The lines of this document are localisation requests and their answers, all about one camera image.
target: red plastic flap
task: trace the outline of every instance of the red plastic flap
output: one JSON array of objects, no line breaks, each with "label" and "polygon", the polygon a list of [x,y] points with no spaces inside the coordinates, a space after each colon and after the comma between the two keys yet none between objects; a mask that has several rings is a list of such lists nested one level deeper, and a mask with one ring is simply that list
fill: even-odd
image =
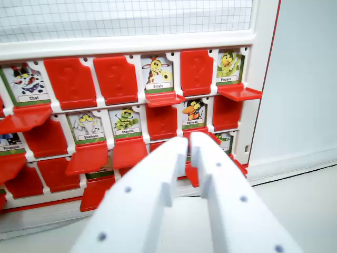
[{"label": "red plastic flap", "polygon": [[56,158],[37,162],[41,175],[51,192],[66,191],[80,187],[80,177],[67,176],[65,170],[69,162],[63,158]]},{"label": "red plastic flap", "polygon": [[177,108],[146,106],[147,128],[151,141],[177,136]]},{"label": "red plastic flap", "polygon": [[23,133],[29,148],[35,158],[67,154],[67,141],[61,124],[47,119],[43,125]]},{"label": "red plastic flap", "polygon": [[14,115],[8,115],[0,121],[0,134],[26,132],[42,125],[52,114],[50,104],[31,105],[13,109]]},{"label": "red plastic flap", "polygon": [[242,83],[218,86],[217,92],[236,102],[262,98],[262,91],[244,88]]},{"label": "red plastic flap", "polygon": [[122,177],[122,176],[124,176],[126,173],[128,173],[128,171],[131,170],[131,169],[132,169],[132,167],[130,167],[130,168],[119,169],[118,171],[119,171],[119,173],[120,173],[120,175],[121,175],[121,177]]},{"label": "red plastic flap", "polygon": [[0,156],[0,186],[15,178],[26,161],[25,153]]},{"label": "red plastic flap", "polygon": [[107,105],[138,101],[135,66],[124,56],[95,58],[94,66]]},{"label": "red plastic flap", "polygon": [[3,109],[4,109],[4,103],[2,102],[2,99],[0,98],[0,118],[4,118],[5,117]]},{"label": "red plastic flap", "polygon": [[2,210],[7,203],[6,200],[6,194],[5,193],[0,193],[0,210]]},{"label": "red plastic flap", "polygon": [[215,131],[233,129],[239,126],[242,102],[235,102],[224,96],[214,97],[213,126]]},{"label": "red plastic flap", "polygon": [[193,187],[199,187],[198,169],[192,167],[190,162],[186,164],[186,176]]},{"label": "red plastic flap", "polygon": [[209,94],[213,75],[213,58],[207,50],[181,52],[181,88],[184,96]]},{"label": "red plastic flap", "polygon": [[242,173],[246,176],[248,174],[247,169],[239,163],[239,161],[233,159],[233,162],[238,166],[238,168],[242,171]]},{"label": "red plastic flap", "polygon": [[147,105],[151,108],[180,104],[185,101],[185,98],[183,96],[176,95],[175,91],[146,93],[145,97]]},{"label": "red plastic flap", "polygon": [[44,65],[63,110],[97,106],[90,67],[78,58],[45,60]]},{"label": "red plastic flap", "polygon": [[35,168],[28,166],[24,166],[15,178],[5,182],[5,185],[15,199],[43,194],[43,185]]},{"label": "red plastic flap", "polygon": [[213,133],[209,132],[209,136],[216,142],[216,144],[221,145],[221,140],[219,140]]},{"label": "red plastic flap", "polygon": [[188,138],[188,140],[190,141],[190,135],[191,135],[192,132],[203,132],[205,134],[208,134],[216,142],[216,144],[218,144],[218,145],[221,144],[221,141],[217,137],[215,137],[215,135],[213,133],[209,132],[209,129],[206,126],[202,126],[200,128],[184,129],[183,130],[183,137]]},{"label": "red plastic flap", "polygon": [[163,143],[164,143],[164,141],[162,141],[162,142],[156,142],[156,143],[150,143],[150,152],[152,152],[153,150],[155,150],[156,148],[158,148]]},{"label": "red plastic flap", "polygon": [[147,156],[143,137],[115,140],[112,156],[112,168],[119,170],[134,167]]},{"label": "red plastic flap", "polygon": [[92,179],[87,182],[80,206],[81,212],[96,209],[104,198],[105,192],[115,183],[115,177]]},{"label": "red plastic flap", "polygon": [[66,169],[68,176],[100,170],[107,164],[108,149],[106,142],[77,145]]},{"label": "red plastic flap", "polygon": [[229,154],[228,156],[233,160],[233,162],[238,166],[238,168],[242,171],[242,173],[247,177],[248,171],[246,168],[248,167],[248,163],[242,165],[239,161],[234,159],[232,154]]},{"label": "red plastic flap", "polygon": [[188,179],[187,176],[182,176],[182,177],[178,177],[177,180],[185,180],[185,179]]}]

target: grid paper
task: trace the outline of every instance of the grid paper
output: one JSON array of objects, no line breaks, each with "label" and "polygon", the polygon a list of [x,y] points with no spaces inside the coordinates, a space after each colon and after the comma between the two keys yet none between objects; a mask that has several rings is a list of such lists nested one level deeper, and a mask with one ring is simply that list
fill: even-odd
[{"label": "grid paper", "polygon": [[0,42],[248,30],[252,0],[0,0]]}]

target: character card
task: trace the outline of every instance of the character card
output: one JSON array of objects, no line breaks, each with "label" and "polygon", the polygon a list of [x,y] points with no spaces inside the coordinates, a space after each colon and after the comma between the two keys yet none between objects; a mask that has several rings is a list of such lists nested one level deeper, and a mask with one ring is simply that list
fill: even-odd
[{"label": "character card", "polygon": [[182,129],[199,128],[206,125],[207,104],[201,99],[188,100],[183,103]]},{"label": "character card", "polygon": [[92,112],[69,114],[67,119],[76,145],[105,141],[101,118]]},{"label": "character card", "polygon": [[190,146],[187,147],[187,157],[186,157],[186,162],[191,161],[191,152],[190,152]]},{"label": "character card", "polygon": [[25,148],[17,133],[0,134],[0,155],[24,153]]},{"label": "character card", "polygon": [[131,107],[109,110],[115,139],[142,135],[141,118]]},{"label": "character card", "polygon": [[85,176],[87,179],[94,179],[94,178],[101,178],[105,176],[111,176],[114,174],[114,171],[112,169],[112,160],[111,157],[107,157],[107,164],[102,166],[100,170],[87,173]]},{"label": "character card", "polygon": [[145,93],[173,91],[173,63],[163,56],[141,58]]},{"label": "character card", "polygon": [[221,141],[220,147],[226,154],[232,152],[233,137],[228,133],[216,133],[215,136]]},{"label": "character card", "polygon": [[216,85],[241,82],[244,56],[233,50],[219,50],[217,57]]},{"label": "character card", "polygon": [[39,71],[27,63],[5,65],[0,75],[16,106],[50,103],[49,94]]}]

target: table surface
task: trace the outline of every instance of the table surface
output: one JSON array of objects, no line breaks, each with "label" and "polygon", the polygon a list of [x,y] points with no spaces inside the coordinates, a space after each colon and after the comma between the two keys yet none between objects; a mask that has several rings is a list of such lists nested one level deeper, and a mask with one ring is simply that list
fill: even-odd
[{"label": "table surface", "polygon": [[[336,166],[255,186],[254,189],[304,252],[335,252],[335,177]],[[0,241],[0,252],[69,252],[88,219]],[[176,198],[173,208],[165,209],[157,252],[212,252],[205,200],[200,197]]]}]

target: name label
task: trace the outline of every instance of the name label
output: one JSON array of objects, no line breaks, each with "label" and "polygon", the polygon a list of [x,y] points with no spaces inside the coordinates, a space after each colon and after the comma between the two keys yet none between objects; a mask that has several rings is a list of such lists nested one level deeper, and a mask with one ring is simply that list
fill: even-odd
[{"label": "name label", "polygon": [[105,171],[112,171],[112,168],[100,168],[100,170],[95,171],[95,172],[90,172],[88,174],[96,174],[96,173],[105,172]]},{"label": "name label", "polygon": [[128,134],[128,133],[138,133],[140,131],[141,131],[140,128],[131,128],[131,129],[116,130],[116,135]]},{"label": "name label", "polygon": [[29,102],[29,101],[47,100],[47,99],[49,99],[48,93],[37,94],[37,95],[25,95],[25,96],[18,97],[19,102]]},{"label": "name label", "polygon": [[231,81],[237,81],[237,76],[224,76],[224,77],[217,77],[216,82],[217,83],[223,83],[223,82],[231,82]]},{"label": "name label", "polygon": [[104,133],[93,133],[93,134],[79,135],[78,140],[83,141],[83,140],[96,139],[96,138],[101,138],[101,137],[105,137]]},{"label": "name label", "polygon": [[15,145],[6,145],[6,146],[2,146],[0,147],[1,151],[8,151],[8,150],[15,150],[15,149],[23,149],[23,144],[15,144]]},{"label": "name label", "polygon": [[154,89],[163,89],[163,88],[171,88],[172,84],[170,82],[167,83],[151,83],[147,84],[145,88],[147,90],[154,90]]},{"label": "name label", "polygon": [[194,124],[200,124],[200,123],[204,123],[204,120],[203,119],[199,119],[199,120],[183,121],[183,125],[194,125]]}]

